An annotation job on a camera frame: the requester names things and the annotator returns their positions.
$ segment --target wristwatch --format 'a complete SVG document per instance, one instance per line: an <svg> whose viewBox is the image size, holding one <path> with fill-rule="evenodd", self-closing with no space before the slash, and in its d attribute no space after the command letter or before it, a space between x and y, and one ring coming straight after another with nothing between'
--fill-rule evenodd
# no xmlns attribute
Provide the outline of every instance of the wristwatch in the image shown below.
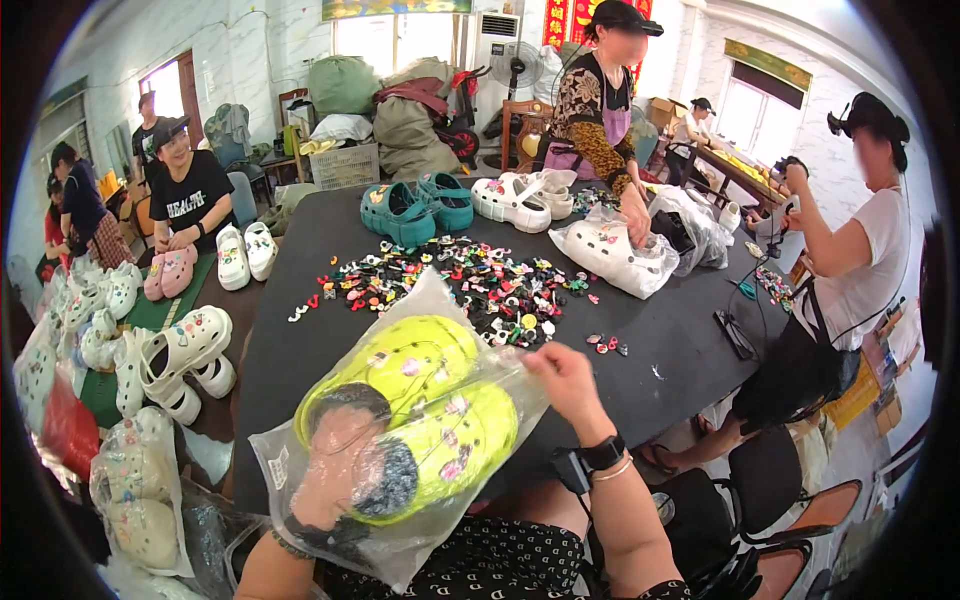
<svg viewBox="0 0 960 600"><path fill-rule="evenodd" d="M580 448L580 458L591 470L606 470L615 466L623 458L627 443L617 433L591 448Z"/></svg>

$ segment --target standing fan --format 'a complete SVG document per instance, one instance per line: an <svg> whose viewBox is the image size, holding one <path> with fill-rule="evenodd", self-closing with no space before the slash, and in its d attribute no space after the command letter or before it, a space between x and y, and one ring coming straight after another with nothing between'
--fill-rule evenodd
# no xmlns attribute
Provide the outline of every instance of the standing fan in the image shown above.
<svg viewBox="0 0 960 600"><path fill-rule="evenodd" d="M530 44L523 41L512 41L509 44L500 46L496 44L491 51L491 71L490 75L501 84L508 88L507 100L513 100L518 89L530 87L543 74L543 62L540 58L540 52ZM513 119L511 119L510 130L501 132L501 135L515 135ZM513 151L508 157L508 165L516 166L516 157ZM483 161L493 168L499 169L501 165L501 153L486 155Z"/></svg>

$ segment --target plastic crate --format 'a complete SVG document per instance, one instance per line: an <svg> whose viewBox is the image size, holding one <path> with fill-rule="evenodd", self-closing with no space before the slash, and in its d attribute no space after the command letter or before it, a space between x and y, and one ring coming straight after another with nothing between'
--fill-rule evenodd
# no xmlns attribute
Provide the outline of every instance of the plastic crate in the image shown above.
<svg viewBox="0 0 960 600"><path fill-rule="evenodd" d="M322 192L380 181L378 144L361 144L310 155L313 182Z"/></svg>

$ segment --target teal clog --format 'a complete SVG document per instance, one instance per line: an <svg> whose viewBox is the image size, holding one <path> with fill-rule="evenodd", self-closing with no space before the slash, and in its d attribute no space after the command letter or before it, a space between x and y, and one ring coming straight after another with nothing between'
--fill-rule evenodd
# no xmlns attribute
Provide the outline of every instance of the teal clog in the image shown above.
<svg viewBox="0 0 960 600"><path fill-rule="evenodd" d="M402 181L374 185L364 192L360 220L373 233L389 235L405 248L426 244L437 232L427 204Z"/></svg>
<svg viewBox="0 0 960 600"><path fill-rule="evenodd" d="M446 231L460 231L473 223L470 190L449 173L428 173L420 178L417 189Z"/></svg>

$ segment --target woman's hand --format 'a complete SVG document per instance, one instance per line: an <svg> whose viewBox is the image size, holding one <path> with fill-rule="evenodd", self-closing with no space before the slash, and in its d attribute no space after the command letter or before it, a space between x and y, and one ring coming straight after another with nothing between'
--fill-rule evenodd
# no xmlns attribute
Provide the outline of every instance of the woman's hand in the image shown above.
<svg viewBox="0 0 960 600"><path fill-rule="evenodd" d="M374 437L383 432L367 409L341 406L320 419L310 447L310 464L290 509L303 525L333 529L352 504L375 487L383 458Z"/></svg>
<svg viewBox="0 0 960 600"><path fill-rule="evenodd" d="M627 232L630 241L637 248L643 248L650 233L650 213L643 203L636 187L628 185L620 196L620 212L627 218Z"/></svg>
<svg viewBox="0 0 960 600"><path fill-rule="evenodd" d="M585 354L560 342L549 342L522 360L543 384L553 409L573 425L581 444L597 445L613 435L607 432L609 429L615 433L600 403L593 366Z"/></svg>
<svg viewBox="0 0 960 600"><path fill-rule="evenodd" d="M200 228L197 226L188 227L186 229L181 229L180 231L174 233L174 236L169 240L169 250L183 250L190 244L193 244L200 239Z"/></svg>

